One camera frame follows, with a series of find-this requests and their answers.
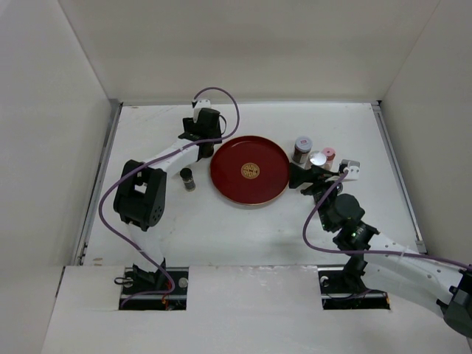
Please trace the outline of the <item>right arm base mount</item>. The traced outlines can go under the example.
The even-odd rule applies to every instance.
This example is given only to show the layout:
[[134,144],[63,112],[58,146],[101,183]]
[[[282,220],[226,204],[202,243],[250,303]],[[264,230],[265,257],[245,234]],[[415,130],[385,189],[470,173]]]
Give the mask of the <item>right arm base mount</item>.
[[367,288],[350,276],[342,265],[318,267],[319,287],[324,310],[389,310],[389,296],[384,291]]

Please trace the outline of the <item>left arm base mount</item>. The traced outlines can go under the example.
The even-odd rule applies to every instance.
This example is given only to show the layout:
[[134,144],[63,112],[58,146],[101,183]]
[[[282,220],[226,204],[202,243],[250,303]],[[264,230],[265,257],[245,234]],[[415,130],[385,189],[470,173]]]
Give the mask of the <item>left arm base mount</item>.
[[125,269],[114,284],[121,287],[120,310],[186,310],[189,288],[188,268],[168,268],[175,286],[160,270],[144,271],[137,265]]

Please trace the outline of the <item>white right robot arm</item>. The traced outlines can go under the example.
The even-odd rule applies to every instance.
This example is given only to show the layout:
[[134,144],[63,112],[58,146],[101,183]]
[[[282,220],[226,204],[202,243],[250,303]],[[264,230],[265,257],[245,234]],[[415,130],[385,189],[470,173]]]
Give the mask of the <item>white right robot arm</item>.
[[336,172],[289,165],[288,186],[295,189],[308,184],[301,193],[315,201],[302,227],[306,245],[320,250],[307,235],[309,223],[317,215],[323,230],[335,235],[336,247],[325,252],[349,257],[341,278],[347,290],[365,287],[395,294],[438,315],[455,332],[471,337],[471,266],[414,252],[363,222],[365,211],[358,200],[339,189],[344,181],[357,180],[358,168],[351,160],[344,160]]

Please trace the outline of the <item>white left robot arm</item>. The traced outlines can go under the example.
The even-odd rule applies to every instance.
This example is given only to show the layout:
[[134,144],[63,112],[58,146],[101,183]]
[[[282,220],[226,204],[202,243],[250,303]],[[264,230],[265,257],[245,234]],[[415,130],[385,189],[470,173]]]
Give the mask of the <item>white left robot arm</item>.
[[103,225],[155,267],[145,270],[139,281],[149,294],[162,291],[165,278],[171,279],[165,262],[158,263],[130,235],[124,235],[105,220],[105,199],[114,191],[113,210],[119,219],[140,232],[148,232],[164,214],[167,180],[191,164],[211,157],[215,145],[226,138],[221,120],[221,113],[209,106],[194,108],[193,116],[183,119],[183,133],[168,149],[143,162],[127,161],[119,181],[100,200],[99,217]]

